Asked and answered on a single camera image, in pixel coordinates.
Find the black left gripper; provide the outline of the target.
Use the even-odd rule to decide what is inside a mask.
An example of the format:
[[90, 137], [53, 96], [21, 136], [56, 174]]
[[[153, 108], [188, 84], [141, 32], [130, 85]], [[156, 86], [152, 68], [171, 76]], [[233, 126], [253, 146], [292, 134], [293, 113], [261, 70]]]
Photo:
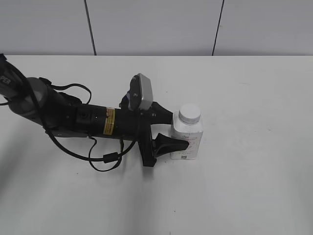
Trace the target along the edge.
[[[136, 140], [140, 149], [142, 163], [153, 167], [156, 158], [186, 150], [189, 142], [170, 138], [161, 133], [152, 140], [150, 123], [141, 114], [126, 109], [114, 109], [96, 105], [78, 105], [75, 107], [74, 129], [92, 137]], [[151, 125], [171, 125], [173, 113], [153, 102], [149, 109]]]

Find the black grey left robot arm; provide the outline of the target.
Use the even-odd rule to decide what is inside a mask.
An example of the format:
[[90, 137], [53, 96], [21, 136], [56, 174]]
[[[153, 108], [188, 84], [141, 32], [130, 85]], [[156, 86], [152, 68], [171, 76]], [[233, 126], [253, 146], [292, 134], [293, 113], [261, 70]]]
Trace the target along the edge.
[[170, 125], [173, 113], [154, 101], [151, 81], [143, 74], [131, 79], [119, 108], [83, 103], [66, 94], [68, 88], [69, 85], [55, 86], [46, 78], [26, 77], [4, 55], [0, 57], [0, 94], [6, 100], [5, 105], [13, 113], [42, 126], [57, 147], [75, 158], [91, 165], [103, 162], [118, 167], [130, 148], [122, 145], [119, 152], [93, 158], [68, 150], [59, 138], [130, 141], [131, 145], [139, 146], [142, 163], [147, 167], [153, 167], [159, 156], [189, 146], [188, 141], [163, 134], [152, 137], [152, 125]]

